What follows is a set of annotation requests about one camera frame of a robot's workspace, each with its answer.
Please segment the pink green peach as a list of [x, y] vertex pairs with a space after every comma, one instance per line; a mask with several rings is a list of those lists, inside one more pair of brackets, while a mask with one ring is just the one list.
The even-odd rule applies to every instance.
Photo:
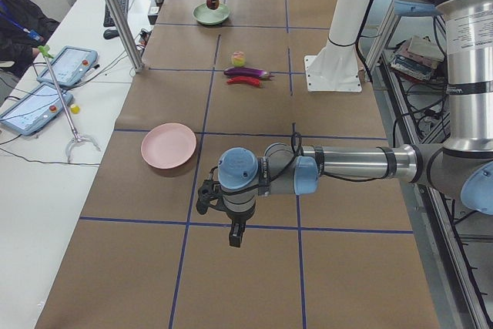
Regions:
[[246, 64], [246, 56], [244, 52], [235, 51], [231, 55], [231, 64], [233, 67], [244, 67]]

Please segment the green plate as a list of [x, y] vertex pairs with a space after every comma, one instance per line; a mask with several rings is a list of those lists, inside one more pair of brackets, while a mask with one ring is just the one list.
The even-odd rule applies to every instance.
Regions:
[[210, 9], [206, 3], [198, 5], [193, 10], [193, 17], [201, 25], [219, 25], [226, 21], [230, 16], [230, 9], [227, 5], [220, 4], [217, 9]]

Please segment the orange black electronics box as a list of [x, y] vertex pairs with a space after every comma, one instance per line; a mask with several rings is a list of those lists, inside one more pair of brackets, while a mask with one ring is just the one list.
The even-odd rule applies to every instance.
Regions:
[[141, 29], [139, 33], [139, 44], [146, 46], [149, 41], [150, 35], [151, 35], [151, 31], [146, 29]]

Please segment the purple eggplant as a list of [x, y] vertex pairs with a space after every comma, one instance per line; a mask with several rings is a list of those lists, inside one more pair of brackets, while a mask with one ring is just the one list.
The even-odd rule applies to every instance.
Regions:
[[256, 79], [270, 79], [273, 77], [271, 72], [262, 69], [253, 69], [248, 67], [231, 67], [223, 71], [225, 76], [247, 76]]

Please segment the red chili pepper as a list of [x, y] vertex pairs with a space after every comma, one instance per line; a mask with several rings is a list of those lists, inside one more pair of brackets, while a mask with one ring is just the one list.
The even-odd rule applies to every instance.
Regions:
[[228, 85], [235, 85], [235, 84], [244, 84], [248, 86], [253, 86], [256, 88], [261, 87], [261, 81], [257, 78], [254, 77], [249, 77], [249, 76], [235, 76], [231, 79], [228, 79], [226, 81]]

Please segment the pink plate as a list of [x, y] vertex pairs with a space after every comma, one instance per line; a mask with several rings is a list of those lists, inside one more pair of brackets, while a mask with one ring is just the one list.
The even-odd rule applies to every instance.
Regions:
[[147, 164], [170, 170], [186, 163], [196, 150], [196, 135], [181, 123], [165, 123], [150, 130], [141, 144]]

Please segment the upper teach pendant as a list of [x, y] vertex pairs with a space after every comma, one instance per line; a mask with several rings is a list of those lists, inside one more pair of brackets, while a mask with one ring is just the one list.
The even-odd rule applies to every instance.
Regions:
[[65, 46], [51, 60], [55, 77], [61, 87], [72, 87], [95, 65], [99, 55], [96, 50]]

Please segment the teach pendant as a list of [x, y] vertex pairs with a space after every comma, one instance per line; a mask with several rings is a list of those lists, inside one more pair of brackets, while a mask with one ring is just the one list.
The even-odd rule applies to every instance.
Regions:
[[61, 87], [72, 87], [95, 65], [99, 55], [96, 50], [65, 46], [51, 60], [55, 77]]
[[54, 85], [42, 83], [1, 114], [1, 124], [30, 136], [63, 111]]

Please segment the metal reacher grabber tool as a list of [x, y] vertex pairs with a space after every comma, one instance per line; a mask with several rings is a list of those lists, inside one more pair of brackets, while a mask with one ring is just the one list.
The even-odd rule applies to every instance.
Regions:
[[45, 60], [47, 69], [49, 71], [49, 75], [52, 77], [52, 82], [54, 84], [55, 90], [59, 96], [60, 103], [62, 104], [63, 112], [65, 113], [65, 117], [68, 121], [69, 127], [72, 132], [72, 138], [69, 140], [69, 143], [65, 147], [65, 154], [67, 157], [67, 163], [72, 164], [72, 150], [74, 147], [82, 145], [83, 143], [91, 143], [97, 151], [101, 151], [100, 145], [97, 143], [96, 139], [92, 136], [89, 135], [82, 135], [79, 133], [77, 128], [75, 127], [75, 124], [72, 120], [71, 113], [69, 110], [69, 107], [67, 106], [67, 103], [64, 99], [62, 89], [60, 88], [59, 82], [55, 76], [54, 69], [52, 67], [52, 63], [50, 62], [51, 59], [53, 59], [53, 56], [49, 54], [49, 46], [39, 46], [38, 47], [39, 52], [41, 53], [43, 59]]

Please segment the small yellow toy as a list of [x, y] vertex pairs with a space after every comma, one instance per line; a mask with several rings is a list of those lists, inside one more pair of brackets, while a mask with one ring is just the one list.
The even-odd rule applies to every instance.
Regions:
[[76, 105], [76, 104], [72, 104], [70, 106], [70, 110], [71, 110], [72, 113], [77, 114], [77, 113], [80, 112], [80, 107], [78, 105]]

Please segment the person in dark jacket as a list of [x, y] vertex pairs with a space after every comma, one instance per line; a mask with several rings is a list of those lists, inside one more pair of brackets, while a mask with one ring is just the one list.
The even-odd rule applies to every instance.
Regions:
[[31, 0], [1, 0], [1, 60], [13, 62], [6, 70], [21, 78], [59, 24]]

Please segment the lower teach pendant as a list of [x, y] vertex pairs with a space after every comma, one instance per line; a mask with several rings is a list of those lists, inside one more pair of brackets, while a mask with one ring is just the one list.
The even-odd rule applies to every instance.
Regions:
[[30, 136], [63, 111], [54, 85], [42, 83], [1, 114], [1, 124]]

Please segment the stack of books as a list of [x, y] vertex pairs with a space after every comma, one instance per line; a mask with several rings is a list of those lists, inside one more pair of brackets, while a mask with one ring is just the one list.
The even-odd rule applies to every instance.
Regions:
[[390, 67], [413, 79], [426, 81], [443, 61], [444, 54], [437, 44], [415, 35], [397, 47]]

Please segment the aluminium frame post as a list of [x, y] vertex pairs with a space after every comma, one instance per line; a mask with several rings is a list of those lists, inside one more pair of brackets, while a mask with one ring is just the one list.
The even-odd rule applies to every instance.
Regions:
[[126, 21], [126, 17], [119, 6], [118, 0], [105, 0], [105, 2], [110, 10], [112, 19], [115, 22], [116, 28], [119, 32], [119, 37], [135, 73], [141, 72], [144, 64], [134, 42], [134, 37], [132, 36], [129, 25]]

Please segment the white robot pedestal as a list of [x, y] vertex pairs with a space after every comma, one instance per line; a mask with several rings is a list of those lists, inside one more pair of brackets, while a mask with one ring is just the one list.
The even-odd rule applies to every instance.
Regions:
[[304, 57], [309, 92], [360, 92], [356, 45], [370, 0], [337, 0], [327, 44]]

